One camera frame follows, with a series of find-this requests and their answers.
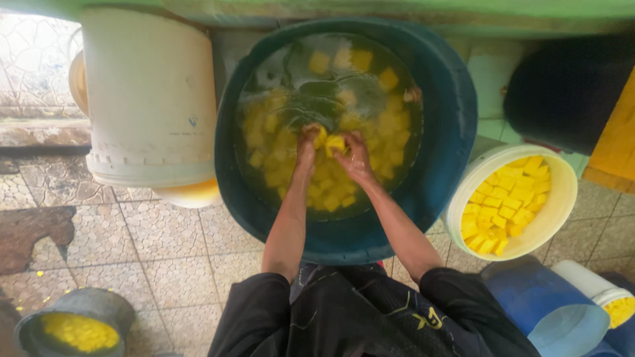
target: water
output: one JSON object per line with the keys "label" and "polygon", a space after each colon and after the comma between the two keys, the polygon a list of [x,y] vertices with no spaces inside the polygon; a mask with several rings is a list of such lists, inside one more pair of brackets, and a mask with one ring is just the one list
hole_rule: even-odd
{"label": "water", "polygon": [[[297,133],[317,121],[329,134],[361,131],[373,171],[391,191],[417,157],[422,111],[420,90],[387,48],[352,34],[303,37],[264,60],[243,88],[234,121],[239,169],[260,198],[279,208],[295,167]],[[370,206],[318,150],[307,219],[342,219]]]}

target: dark green plastic tub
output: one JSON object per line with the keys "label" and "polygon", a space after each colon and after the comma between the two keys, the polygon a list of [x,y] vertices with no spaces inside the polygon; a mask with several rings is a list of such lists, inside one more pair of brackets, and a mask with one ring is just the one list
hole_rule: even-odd
{"label": "dark green plastic tub", "polygon": [[[234,112],[243,86],[270,54],[300,37],[327,32],[359,34],[392,50],[423,92],[424,134],[414,167],[391,192],[422,231],[452,197],[476,136],[476,93],[467,68],[441,37],[410,22],[331,18],[285,27],[258,42],[227,83],[218,109],[215,165],[227,208],[247,232],[266,241],[277,210],[248,187],[234,154]],[[375,262],[394,255],[374,210],[333,222],[309,222],[302,258],[326,265]]]}

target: black container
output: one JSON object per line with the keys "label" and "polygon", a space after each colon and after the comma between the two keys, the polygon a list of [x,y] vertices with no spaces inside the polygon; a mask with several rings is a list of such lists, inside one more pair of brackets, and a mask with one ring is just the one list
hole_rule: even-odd
{"label": "black container", "polygon": [[[108,350],[84,353],[56,343],[43,332],[41,318],[48,313],[71,313],[101,321],[119,335],[119,342]],[[25,316],[15,327],[13,343],[30,357],[123,357],[125,338],[130,331],[135,311],[122,296],[99,288],[73,290],[51,306]]]}
{"label": "black container", "polygon": [[634,65],[632,34],[553,41],[514,72],[505,116],[525,138],[591,155]]}

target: white plastic bucket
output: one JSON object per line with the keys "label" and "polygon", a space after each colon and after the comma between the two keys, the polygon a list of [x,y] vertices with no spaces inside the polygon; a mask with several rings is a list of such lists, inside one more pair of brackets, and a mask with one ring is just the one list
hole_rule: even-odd
{"label": "white plastic bucket", "polygon": [[[542,155],[551,171],[551,192],[541,211],[520,236],[509,239],[501,256],[480,254],[468,248],[461,237],[461,218],[476,187],[501,166],[533,155]],[[543,245],[562,227],[577,194],[578,180],[573,168],[554,151],[537,145],[503,145],[479,155],[467,165],[454,197],[443,212],[443,224],[452,241],[467,253],[490,261],[515,259]]]}
{"label": "white plastic bucket", "polygon": [[610,281],[571,260],[563,260],[553,266],[551,270],[601,307],[617,299],[633,297],[633,294],[628,290],[615,286]]}
{"label": "white plastic bucket", "polygon": [[101,184],[174,187],[215,177],[211,42],[188,25],[114,8],[82,11],[92,150]]}

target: forearm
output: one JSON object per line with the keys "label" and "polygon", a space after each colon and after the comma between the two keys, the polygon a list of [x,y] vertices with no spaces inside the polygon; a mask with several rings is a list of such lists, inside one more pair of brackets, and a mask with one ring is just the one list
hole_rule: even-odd
{"label": "forearm", "polygon": [[438,252],[376,180],[361,184],[373,203],[397,258],[416,283],[430,269],[443,267]]}
{"label": "forearm", "polygon": [[265,244],[262,272],[282,274],[289,282],[298,273],[304,250],[310,178],[309,170],[296,169]]}

